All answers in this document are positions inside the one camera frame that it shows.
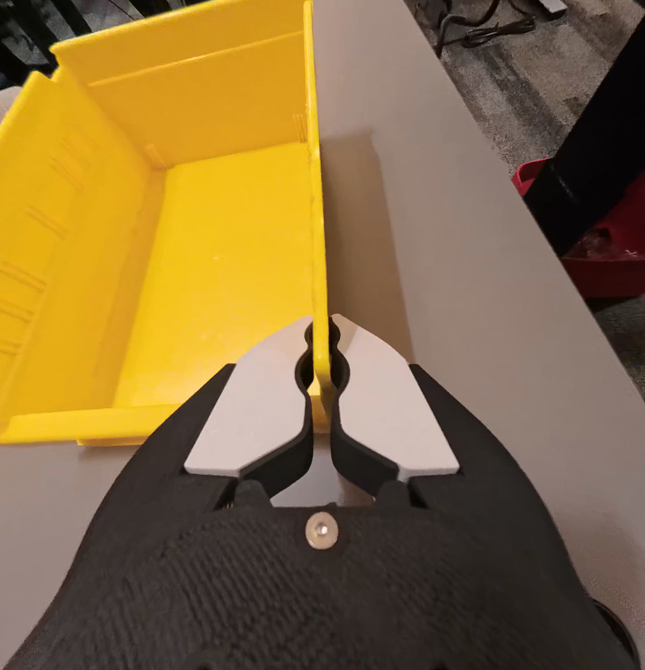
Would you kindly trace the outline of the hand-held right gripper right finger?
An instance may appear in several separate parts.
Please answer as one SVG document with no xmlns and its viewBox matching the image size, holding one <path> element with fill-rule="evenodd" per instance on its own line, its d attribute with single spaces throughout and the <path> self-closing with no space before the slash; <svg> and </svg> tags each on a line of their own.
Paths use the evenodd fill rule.
<svg viewBox="0 0 645 670">
<path fill-rule="evenodd" d="M 329 335 L 337 472 L 373 498 L 387 482 L 457 474 L 459 461 L 408 361 L 341 314 L 330 317 Z"/>
</svg>

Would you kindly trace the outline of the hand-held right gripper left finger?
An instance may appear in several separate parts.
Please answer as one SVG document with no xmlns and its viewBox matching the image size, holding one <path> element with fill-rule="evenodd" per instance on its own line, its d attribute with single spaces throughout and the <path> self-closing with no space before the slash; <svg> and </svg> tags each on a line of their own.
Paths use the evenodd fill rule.
<svg viewBox="0 0 645 670">
<path fill-rule="evenodd" d="M 311 332 L 312 317 L 302 317 L 239 358 L 184 462 L 186 473 L 257 481 L 274 497 L 308 472 Z"/>
</svg>

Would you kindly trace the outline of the yellow plastic box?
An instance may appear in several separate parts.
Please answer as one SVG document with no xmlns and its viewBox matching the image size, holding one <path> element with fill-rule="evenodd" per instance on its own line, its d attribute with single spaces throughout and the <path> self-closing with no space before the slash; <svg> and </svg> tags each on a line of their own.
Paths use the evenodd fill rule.
<svg viewBox="0 0 645 670">
<path fill-rule="evenodd" d="M 312 1 L 51 47 L 0 123 L 0 445 L 139 445 L 327 314 Z"/>
</svg>

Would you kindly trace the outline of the red plastic bin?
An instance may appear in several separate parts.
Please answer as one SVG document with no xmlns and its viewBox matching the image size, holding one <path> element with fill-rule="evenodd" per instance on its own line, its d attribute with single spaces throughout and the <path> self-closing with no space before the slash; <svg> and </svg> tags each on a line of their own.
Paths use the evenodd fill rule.
<svg viewBox="0 0 645 670">
<path fill-rule="evenodd" d="M 645 166 L 632 179 L 613 165 L 581 168 L 537 160 L 511 181 L 582 297 L 645 294 Z"/>
</svg>

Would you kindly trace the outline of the black table leg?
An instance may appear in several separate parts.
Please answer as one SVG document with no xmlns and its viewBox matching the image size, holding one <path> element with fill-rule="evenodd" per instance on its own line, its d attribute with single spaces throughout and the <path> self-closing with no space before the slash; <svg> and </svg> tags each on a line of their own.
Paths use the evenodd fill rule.
<svg viewBox="0 0 645 670">
<path fill-rule="evenodd" d="M 645 170 L 645 16 L 523 201 L 564 256 Z"/>
</svg>

